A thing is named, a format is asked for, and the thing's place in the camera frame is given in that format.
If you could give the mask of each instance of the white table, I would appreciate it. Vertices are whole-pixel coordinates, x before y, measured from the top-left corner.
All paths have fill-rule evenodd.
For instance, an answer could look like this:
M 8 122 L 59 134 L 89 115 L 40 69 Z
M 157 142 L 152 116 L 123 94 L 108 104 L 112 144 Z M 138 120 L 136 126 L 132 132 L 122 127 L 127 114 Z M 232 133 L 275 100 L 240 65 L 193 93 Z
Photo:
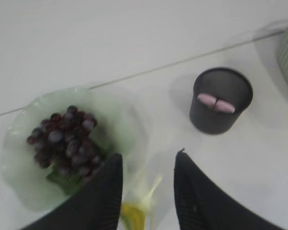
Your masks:
M 0 0 L 0 114 L 46 92 L 126 78 L 287 24 L 288 0 Z
M 225 192 L 265 219 L 288 229 L 288 86 L 275 51 L 282 35 L 230 48 L 164 69 L 103 86 L 130 94 L 141 106 L 150 138 L 151 175 L 162 173 L 158 229 L 177 230 L 173 167 L 185 148 L 198 166 Z M 209 136 L 189 121 L 192 85 L 202 71 L 227 66 L 253 85 L 254 99 L 225 134 Z M 0 154 L 4 132 L 19 112 L 0 116 Z M 0 175 L 0 230 L 14 230 L 40 217 L 16 199 Z

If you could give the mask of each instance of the green leaf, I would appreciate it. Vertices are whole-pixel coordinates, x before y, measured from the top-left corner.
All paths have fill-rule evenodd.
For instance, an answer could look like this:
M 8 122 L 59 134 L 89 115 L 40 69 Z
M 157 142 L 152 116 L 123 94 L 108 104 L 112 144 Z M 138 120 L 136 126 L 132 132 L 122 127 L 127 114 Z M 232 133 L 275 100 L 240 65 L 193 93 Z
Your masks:
M 75 194 L 83 186 L 81 176 L 75 173 L 70 176 L 61 176 L 56 167 L 53 167 L 53 171 L 46 177 L 46 179 L 60 186 L 68 196 Z

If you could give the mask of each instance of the grape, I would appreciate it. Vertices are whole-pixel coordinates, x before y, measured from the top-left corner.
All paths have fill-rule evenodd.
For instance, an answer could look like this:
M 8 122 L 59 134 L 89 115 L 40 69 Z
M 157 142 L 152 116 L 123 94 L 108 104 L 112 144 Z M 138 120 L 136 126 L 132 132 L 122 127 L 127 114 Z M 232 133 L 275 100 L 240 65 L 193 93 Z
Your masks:
M 57 124 L 55 124 L 54 122 L 49 122 L 46 125 L 46 132 L 51 132 L 53 130 L 55 130 L 57 128 Z
M 85 120 L 82 123 L 82 127 L 87 131 L 91 131 L 95 127 L 95 122 L 91 120 Z
M 69 142 L 66 149 L 66 156 L 72 157 L 78 151 L 79 146 L 80 142 L 78 140 L 74 139 L 71 142 Z
M 72 132 L 65 133 L 65 142 L 68 143 L 71 140 L 75 139 L 76 135 Z
M 49 119 L 44 119 L 41 121 L 40 125 L 44 128 L 49 124 L 50 120 Z
M 69 121 L 68 120 L 60 120 L 60 122 L 58 123 L 58 128 L 61 130 L 66 130 L 69 127 Z
M 78 111 L 71 105 L 63 116 L 53 113 L 50 119 L 42 120 L 27 142 L 34 145 L 34 159 L 41 168 L 53 163 L 61 176 L 77 173 L 85 182 L 94 177 L 104 163 L 96 145 L 87 137 L 96 125 L 93 114 Z
M 60 141 L 63 140 L 64 137 L 64 133 L 61 130 L 53 130 L 49 133 L 48 136 L 48 141 L 50 143 L 59 143 Z
M 34 160 L 37 162 L 37 163 L 41 163 L 41 162 L 44 162 L 44 161 L 49 161 L 50 157 L 48 155 L 46 155 L 45 153 L 39 151 L 37 154 L 35 154 L 34 156 Z
M 54 122 L 59 122 L 62 119 L 61 114 L 54 113 L 51 115 L 50 119 Z
M 74 105 L 71 105 L 67 108 L 67 112 L 75 115 L 78 112 L 78 108 Z
M 79 118 L 84 118 L 84 116 L 85 116 L 85 112 L 84 111 L 78 111 L 78 113 L 77 113 L 77 117 L 79 117 Z
M 72 166 L 77 168 L 79 167 L 81 164 L 86 163 L 87 162 L 87 158 L 79 156 L 79 155 L 74 155 L 72 157 Z
M 94 121 L 95 120 L 95 117 L 93 114 L 86 114 L 84 116 L 85 120 L 91 120 L 91 121 Z
M 44 146 L 45 146 L 45 142 L 42 139 L 38 139 L 34 143 L 34 148 L 36 150 L 41 150 L 42 148 L 44 148 Z
M 58 144 L 55 146 L 55 151 L 57 153 L 62 153 L 65 151 L 65 145 L 64 144 Z
M 90 173 L 91 169 L 87 166 L 81 166 L 79 169 L 78 169 L 78 174 L 80 176 L 86 176 Z
M 43 131 L 40 128 L 35 128 L 32 130 L 31 136 L 33 136 L 34 138 L 39 138 L 43 135 Z
M 82 145 L 79 148 L 79 155 L 83 157 L 88 157 L 90 155 L 90 149 L 88 146 Z
M 50 162 L 50 161 L 43 161 L 43 162 L 40 162 L 40 163 L 39 163 L 39 166 L 40 166 L 42 169 L 46 169 L 46 168 L 48 168 L 50 165 L 51 165 L 51 162 Z
M 66 119 L 66 120 L 71 120 L 73 119 L 73 114 L 72 113 L 66 113 L 63 115 L 63 118 Z
M 93 164 L 100 164 L 101 163 L 101 158 L 99 156 L 95 156 L 93 159 L 92 159 L 92 163 Z
M 29 136 L 27 138 L 27 142 L 28 142 L 29 145 L 33 145 L 34 142 L 35 142 L 35 138 L 33 136 Z

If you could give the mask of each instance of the glass dish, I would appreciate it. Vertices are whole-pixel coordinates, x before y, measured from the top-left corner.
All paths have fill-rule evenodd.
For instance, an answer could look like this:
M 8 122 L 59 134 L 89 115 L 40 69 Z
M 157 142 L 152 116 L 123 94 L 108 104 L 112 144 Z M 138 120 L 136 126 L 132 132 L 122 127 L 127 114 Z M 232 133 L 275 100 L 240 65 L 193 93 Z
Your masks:
M 54 112 L 63 113 L 72 104 L 97 118 L 99 129 L 92 132 L 94 140 L 102 143 L 103 138 L 111 139 L 116 152 L 123 155 L 124 187 L 129 187 L 145 162 L 148 138 L 141 126 L 141 113 L 127 98 L 81 87 L 40 96 L 20 112 L 7 130 L 2 156 L 4 180 L 32 211 L 52 210 L 68 197 L 56 184 L 45 179 L 51 169 L 40 169 L 34 163 L 34 150 L 26 138 L 41 120 Z

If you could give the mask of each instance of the dark purple grape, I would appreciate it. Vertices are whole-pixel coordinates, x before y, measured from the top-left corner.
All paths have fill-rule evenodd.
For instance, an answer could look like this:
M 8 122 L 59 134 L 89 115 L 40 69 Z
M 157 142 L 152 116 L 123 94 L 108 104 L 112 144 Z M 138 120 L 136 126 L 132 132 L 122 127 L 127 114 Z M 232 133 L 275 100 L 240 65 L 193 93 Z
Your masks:
M 84 140 L 79 148 L 79 155 L 83 157 L 94 157 L 96 152 L 93 144 L 88 140 Z
M 40 164 L 41 162 L 49 161 L 50 157 L 44 152 L 39 151 L 37 154 L 35 154 L 34 160 Z
M 70 168 L 70 159 L 66 157 L 65 153 L 60 153 L 55 158 L 55 164 L 58 167 Z
M 35 138 L 33 136 L 28 136 L 27 142 L 29 145 L 33 145 L 35 143 Z
M 53 131 L 53 130 L 55 130 L 55 129 L 57 129 L 58 128 L 58 125 L 57 124 L 55 124 L 54 122 L 49 122 L 47 125 L 46 125 L 46 132 L 51 132 L 51 131 Z
M 70 158 L 74 154 L 76 154 L 80 144 L 81 144 L 80 141 L 78 141 L 76 139 L 74 139 L 71 142 L 69 142 L 69 144 L 67 145 L 67 148 L 66 148 L 66 156 Z
M 86 176 L 90 173 L 91 169 L 88 167 L 88 166 L 81 166 L 79 169 L 78 169 L 78 174 L 80 176 Z
M 72 120 L 74 118 L 74 115 L 72 113 L 66 113 L 63 115 L 63 118 L 66 120 Z
M 76 126 L 79 126 L 83 122 L 83 118 L 75 117 L 72 121 L 76 124 Z
M 81 128 L 80 127 L 76 127 L 76 128 L 74 128 L 73 129 L 73 134 L 75 134 L 76 136 L 80 136 L 81 135 L 81 132 L 82 132 L 82 130 L 81 130 Z
M 92 163 L 95 164 L 95 165 L 99 165 L 101 163 L 101 158 L 99 156 L 95 156 L 92 159 Z
M 76 135 L 73 132 L 65 133 L 64 140 L 66 143 L 70 142 L 71 140 L 75 139 Z
M 65 151 L 65 145 L 63 144 L 63 143 L 61 143 L 61 144 L 58 144 L 58 145 L 56 145 L 55 147 L 54 147 L 54 151 L 56 152 L 56 153 L 63 153 L 64 151 Z
M 31 136 L 33 136 L 34 138 L 39 138 L 41 136 L 43 136 L 43 131 L 40 128 L 35 128 L 32 130 Z
M 95 127 L 95 122 L 91 120 L 85 120 L 82 123 L 82 127 L 87 131 L 91 131 Z
M 79 124 L 77 122 L 75 122 L 74 120 L 71 120 L 68 123 L 68 130 L 73 130 L 75 127 L 77 127 Z
M 41 121 L 40 125 L 44 128 L 49 124 L 50 120 L 49 119 L 44 119 Z
M 59 174 L 61 176 L 69 176 L 71 174 L 71 169 L 67 167 L 60 167 L 59 168 Z
M 50 143 L 59 143 L 63 140 L 64 133 L 61 130 L 53 130 L 49 133 L 48 141 Z
M 86 163 L 87 162 L 87 158 L 85 157 L 82 157 L 82 156 L 79 156 L 79 155 L 74 155 L 72 157 L 72 166 L 74 168 L 77 168 L 79 166 L 81 166 L 82 164 Z
M 62 119 L 62 116 L 61 116 L 61 114 L 54 113 L 54 114 L 51 115 L 50 119 L 53 122 L 59 122 Z
M 40 163 L 39 163 L 39 166 L 40 166 L 42 169 L 46 169 L 46 168 L 48 168 L 50 165 L 51 165 L 51 162 L 50 162 L 50 161 L 43 161 L 43 162 L 40 162 Z
M 69 121 L 68 120 L 60 120 L 60 122 L 58 123 L 58 128 L 61 130 L 66 130 L 69 127 Z
M 95 120 L 95 117 L 94 117 L 93 114 L 86 114 L 86 115 L 84 116 L 84 119 L 85 119 L 85 120 L 94 121 L 94 120 Z
M 81 145 L 79 148 L 79 155 L 83 157 L 88 157 L 90 155 L 89 147 Z
M 54 148 L 48 145 L 45 145 L 45 147 L 41 150 L 38 150 L 38 152 L 43 154 L 43 156 L 49 160 L 58 154 Z
M 78 112 L 78 108 L 74 105 L 71 105 L 67 108 L 67 112 L 75 115 Z
M 84 111 L 78 111 L 77 117 L 84 118 L 85 114 L 86 113 Z
M 45 142 L 42 139 L 37 139 L 34 143 L 34 148 L 36 150 L 41 150 L 45 147 Z

